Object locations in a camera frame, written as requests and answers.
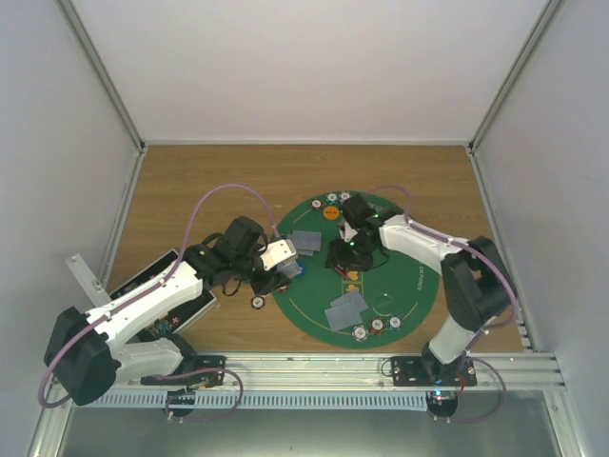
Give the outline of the red black chip stack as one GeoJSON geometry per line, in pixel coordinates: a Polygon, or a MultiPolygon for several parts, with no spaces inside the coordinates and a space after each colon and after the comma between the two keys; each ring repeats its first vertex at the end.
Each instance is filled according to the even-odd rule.
{"type": "Polygon", "coordinates": [[[263,296],[254,296],[250,304],[255,309],[262,309],[265,306],[265,298],[263,296]]]}

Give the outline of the orange big blind button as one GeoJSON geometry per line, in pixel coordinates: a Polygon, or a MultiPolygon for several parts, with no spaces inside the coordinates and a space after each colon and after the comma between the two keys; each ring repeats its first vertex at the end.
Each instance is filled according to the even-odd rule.
{"type": "Polygon", "coordinates": [[[328,205],[323,209],[323,216],[328,221],[335,221],[341,216],[341,212],[338,207],[328,205]]]}

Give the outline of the dealt cards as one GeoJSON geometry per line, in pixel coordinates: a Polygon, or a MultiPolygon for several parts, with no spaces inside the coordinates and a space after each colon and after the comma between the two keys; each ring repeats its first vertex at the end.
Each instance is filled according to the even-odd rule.
{"type": "Polygon", "coordinates": [[[348,293],[333,300],[330,305],[338,307],[341,305],[350,305],[358,312],[363,312],[368,309],[368,304],[358,290],[350,290],[348,293]]]}

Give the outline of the dealt card small blind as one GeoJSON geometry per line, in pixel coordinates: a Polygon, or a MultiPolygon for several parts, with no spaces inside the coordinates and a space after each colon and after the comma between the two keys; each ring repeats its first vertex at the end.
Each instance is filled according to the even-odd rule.
{"type": "Polygon", "coordinates": [[[319,231],[312,230],[294,230],[289,236],[297,252],[307,256],[322,250],[322,237],[319,231]]]}

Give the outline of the clear acrylic dealer button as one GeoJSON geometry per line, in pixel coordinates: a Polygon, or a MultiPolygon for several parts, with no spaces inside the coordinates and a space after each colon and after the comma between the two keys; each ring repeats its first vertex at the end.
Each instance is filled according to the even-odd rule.
{"type": "Polygon", "coordinates": [[[396,312],[396,303],[390,295],[383,293],[374,298],[372,308],[380,316],[391,316],[396,312]]]}

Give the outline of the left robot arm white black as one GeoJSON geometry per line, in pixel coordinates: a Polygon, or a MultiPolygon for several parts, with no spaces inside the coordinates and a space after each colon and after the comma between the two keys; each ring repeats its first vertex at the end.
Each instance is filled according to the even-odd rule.
{"type": "Polygon", "coordinates": [[[235,280],[264,297],[289,284],[279,269],[297,251],[283,236],[270,241],[255,221],[240,216],[225,232],[182,248],[167,268],[141,286],[105,305],[81,312],[70,307],[55,321],[44,355],[47,377],[67,397],[88,405],[115,384],[153,377],[183,385],[196,372],[194,351],[181,337],[161,336],[147,343],[133,337],[175,308],[235,280]]]}

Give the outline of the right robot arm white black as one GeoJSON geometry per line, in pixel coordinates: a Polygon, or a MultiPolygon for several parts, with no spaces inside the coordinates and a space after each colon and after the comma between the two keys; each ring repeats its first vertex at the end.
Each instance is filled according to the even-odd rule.
{"type": "Polygon", "coordinates": [[[513,281],[490,239],[452,237],[402,210],[378,211],[360,193],[343,200],[342,216],[340,237],[328,246],[327,267],[340,273],[369,271],[374,254],[388,250],[412,257],[442,277],[448,317],[422,349],[422,377],[429,384],[445,384],[484,333],[517,317],[513,281]]]}

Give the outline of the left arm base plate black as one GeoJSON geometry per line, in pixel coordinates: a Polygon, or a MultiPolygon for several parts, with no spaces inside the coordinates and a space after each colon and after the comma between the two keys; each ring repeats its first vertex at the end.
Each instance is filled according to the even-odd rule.
{"type": "Polygon", "coordinates": [[[140,379],[143,386],[178,386],[186,388],[217,387],[224,382],[222,369],[226,365],[224,355],[196,355],[183,361],[166,377],[155,375],[140,379]]]}

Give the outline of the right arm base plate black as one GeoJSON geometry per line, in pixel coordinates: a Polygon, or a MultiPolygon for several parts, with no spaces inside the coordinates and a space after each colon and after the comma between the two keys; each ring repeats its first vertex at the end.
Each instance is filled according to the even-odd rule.
{"type": "Polygon", "coordinates": [[[421,355],[393,356],[382,362],[381,373],[390,377],[395,387],[474,387],[478,384],[473,363],[462,358],[443,365],[421,355]]]}

